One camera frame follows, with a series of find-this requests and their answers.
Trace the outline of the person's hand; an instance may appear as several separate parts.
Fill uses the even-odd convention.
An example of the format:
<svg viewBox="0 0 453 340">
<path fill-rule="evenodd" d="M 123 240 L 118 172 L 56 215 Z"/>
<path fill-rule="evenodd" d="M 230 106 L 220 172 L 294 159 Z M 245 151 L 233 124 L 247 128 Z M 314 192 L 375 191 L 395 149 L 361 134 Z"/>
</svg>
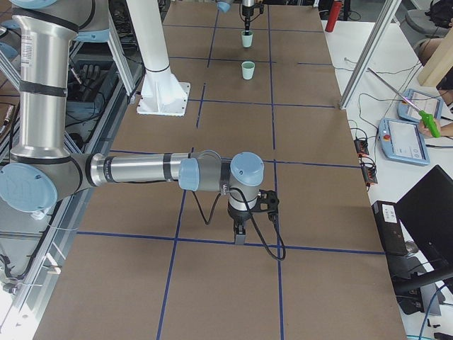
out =
<svg viewBox="0 0 453 340">
<path fill-rule="evenodd" d="M 432 133 L 433 126 L 435 126 L 435 130 L 437 131 L 435 134 Z M 442 136 L 442 128 L 437 119 L 434 119 L 432 124 L 426 124 L 420 121 L 418 123 L 418 131 L 426 138 L 438 138 Z"/>
</svg>

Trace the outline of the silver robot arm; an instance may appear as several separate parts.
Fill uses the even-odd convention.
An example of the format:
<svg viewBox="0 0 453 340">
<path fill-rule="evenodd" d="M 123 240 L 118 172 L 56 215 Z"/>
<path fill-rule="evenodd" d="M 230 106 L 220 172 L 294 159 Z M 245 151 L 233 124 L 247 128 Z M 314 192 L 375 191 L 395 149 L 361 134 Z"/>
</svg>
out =
<svg viewBox="0 0 453 340">
<path fill-rule="evenodd" d="M 21 95 L 18 144 L 1 170 L 1 198 L 33 213 L 106 183 L 177 182 L 187 191 L 226 195 L 237 244 L 260 206 L 264 164 L 252 152 L 232 160 L 211 150 L 196 153 L 107 157 L 64 148 L 69 47 L 73 40 L 106 41 L 107 1 L 14 1 L 21 29 Z"/>
<path fill-rule="evenodd" d="M 222 13 L 226 13 L 233 4 L 233 0 L 219 0 L 216 1 L 217 9 Z M 241 12 L 240 14 L 243 17 L 244 31 L 245 35 L 251 34 L 251 18 L 254 14 L 254 9 L 256 7 L 256 2 L 254 0 L 242 0 L 241 1 Z"/>
</svg>

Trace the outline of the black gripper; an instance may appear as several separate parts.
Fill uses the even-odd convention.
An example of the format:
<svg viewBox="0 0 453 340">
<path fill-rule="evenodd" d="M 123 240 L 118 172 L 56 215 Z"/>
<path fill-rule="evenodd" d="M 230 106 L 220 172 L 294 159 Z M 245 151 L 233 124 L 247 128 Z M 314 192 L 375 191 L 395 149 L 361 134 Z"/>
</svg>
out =
<svg viewBox="0 0 453 340">
<path fill-rule="evenodd" d="M 253 16 L 253 14 L 254 14 L 254 5 L 252 5 L 252 6 L 242 5 L 241 6 L 241 15 L 242 15 L 243 21 L 244 21 L 244 32 L 243 33 L 245 35 L 251 34 L 250 26 L 251 26 L 251 17 Z"/>
<path fill-rule="evenodd" d="M 246 241 L 246 222 L 253 216 L 249 211 L 237 210 L 228 204 L 227 212 L 234 223 L 234 244 L 244 245 Z"/>
</svg>

